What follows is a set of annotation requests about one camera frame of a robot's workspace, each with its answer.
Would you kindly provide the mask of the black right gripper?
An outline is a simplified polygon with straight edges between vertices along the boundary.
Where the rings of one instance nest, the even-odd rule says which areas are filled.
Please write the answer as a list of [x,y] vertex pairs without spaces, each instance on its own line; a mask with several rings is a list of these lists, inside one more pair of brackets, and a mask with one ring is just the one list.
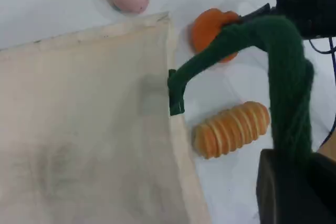
[[276,6],[267,3],[240,16],[238,23],[246,23],[275,12],[291,20],[302,38],[335,36],[335,0],[276,0]]

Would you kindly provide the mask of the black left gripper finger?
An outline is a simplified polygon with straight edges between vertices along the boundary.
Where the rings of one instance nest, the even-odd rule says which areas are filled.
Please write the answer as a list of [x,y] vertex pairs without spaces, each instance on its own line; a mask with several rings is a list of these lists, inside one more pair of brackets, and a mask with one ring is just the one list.
[[313,153],[309,163],[309,184],[320,202],[310,223],[335,223],[335,161]]
[[260,153],[256,196],[261,223],[309,223],[311,189],[274,150]]

